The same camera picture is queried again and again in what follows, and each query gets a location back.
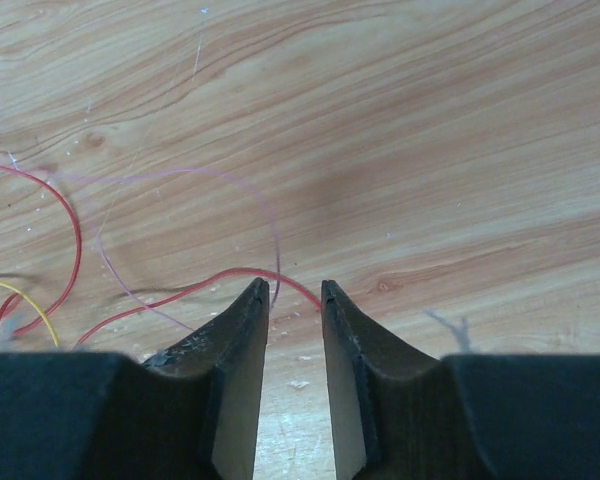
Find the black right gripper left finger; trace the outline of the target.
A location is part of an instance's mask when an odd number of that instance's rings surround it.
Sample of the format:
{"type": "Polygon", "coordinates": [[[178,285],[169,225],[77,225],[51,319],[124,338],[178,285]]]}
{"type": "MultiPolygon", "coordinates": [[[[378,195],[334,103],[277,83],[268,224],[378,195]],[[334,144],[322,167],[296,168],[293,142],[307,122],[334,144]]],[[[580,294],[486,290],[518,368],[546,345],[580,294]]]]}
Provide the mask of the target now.
{"type": "Polygon", "coordinates": [[[0,479],[249,479],[269,286],[144,362],[0,353],[0,479]]]}

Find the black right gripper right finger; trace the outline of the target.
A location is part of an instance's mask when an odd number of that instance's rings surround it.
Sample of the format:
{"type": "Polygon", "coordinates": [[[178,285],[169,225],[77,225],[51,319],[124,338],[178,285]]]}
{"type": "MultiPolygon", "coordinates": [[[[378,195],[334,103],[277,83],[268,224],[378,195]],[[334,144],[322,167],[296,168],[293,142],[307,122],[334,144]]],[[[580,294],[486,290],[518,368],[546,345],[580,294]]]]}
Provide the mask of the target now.
{"type": "Polygon", "coordinates": [[[321,301],[338,478],[600,479],[600,354],[438,359],[321,301]]]}

